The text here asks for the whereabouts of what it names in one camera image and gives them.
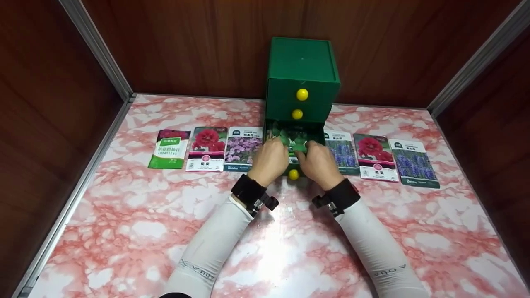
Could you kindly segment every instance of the pink marble table surface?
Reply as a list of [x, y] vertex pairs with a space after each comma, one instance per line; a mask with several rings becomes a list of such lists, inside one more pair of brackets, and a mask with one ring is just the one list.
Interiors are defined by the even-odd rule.
[[[261, 126], [264, 103], [139, 95], [30, 297], [157, 297], [240, 173], [148, 169], [159, 129]], [[433, 297], [528, 297], [488, 217], [425, 110], [336, 105], [327, 129], [421, 141], [441, 189], [349, 177]], [[313, 185], [280, 179], [212, 297], [370, 297], [366, 273]]]

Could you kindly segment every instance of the forearm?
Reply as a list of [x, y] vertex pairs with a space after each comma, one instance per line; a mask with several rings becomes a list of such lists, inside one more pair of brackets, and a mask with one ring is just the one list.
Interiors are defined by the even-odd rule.
[[229, 196], [188, 244], [164, 293], [210, 297], [221, 267], [251, 221], [245, 208]]
[[390, 232], [362, 200], [335, 218], [375, 284], [379, 297], [428, 297]]

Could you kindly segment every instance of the black wrist strap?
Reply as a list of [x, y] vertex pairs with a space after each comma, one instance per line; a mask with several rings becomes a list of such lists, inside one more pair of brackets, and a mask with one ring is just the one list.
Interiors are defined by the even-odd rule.
[[255, 217], [263, 205], [274, 210], [279, 202], [267, 195], [267, 189], [243, 174], [232, 187], [232, 193], [246, 205], [246, 210]]
[[344, 210], [361, 199], [359, 191], [348, 179], [342, 180], [323, 196], [316, 196], [311, 202], [316, 208], [327, 205], [333, 216], [344, 214]]

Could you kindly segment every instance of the human hand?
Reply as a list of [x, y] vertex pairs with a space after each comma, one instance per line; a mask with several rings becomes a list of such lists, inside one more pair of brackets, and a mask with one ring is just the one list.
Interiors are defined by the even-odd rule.
[[295, 151], [300, 162], [300, 168], [304, 174], [328, 191], [339, 184], [344, 177], [339, 172], [335, 158], [330, 150], [315, 141], [306, 144], [307, 155], [301, 151]]
[[249, 178], [264, 187], [268, 187], [289, 165], [289, 151], [280, 138], [268, 139], [252, 158], [252, 168], [247, 173]]

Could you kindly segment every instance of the yellow knob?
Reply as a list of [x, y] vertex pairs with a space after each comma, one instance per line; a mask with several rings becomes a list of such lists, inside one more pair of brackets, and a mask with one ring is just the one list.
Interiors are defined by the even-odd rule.
[[298, 173], [298, 170], [292, 169], [289, 171], [289, 179], [296, 180], [300, 177], [300, 174]]
[[300, 89], [300, 90], [298, 90], [298, 91], [296, 92], [296, 98], [297, 98], [299, 101], [304, 101], [304, 100], [306, 100], [308, 97], [309, 97], [309, 92], [308, 92], [306, 89], [304, 89], [304, 88], [302, 88], [302, 89]]
[[301, 119], [304, 113], [302, 113], [301, 109], [293, 110], [293, 119], [298, 120]]

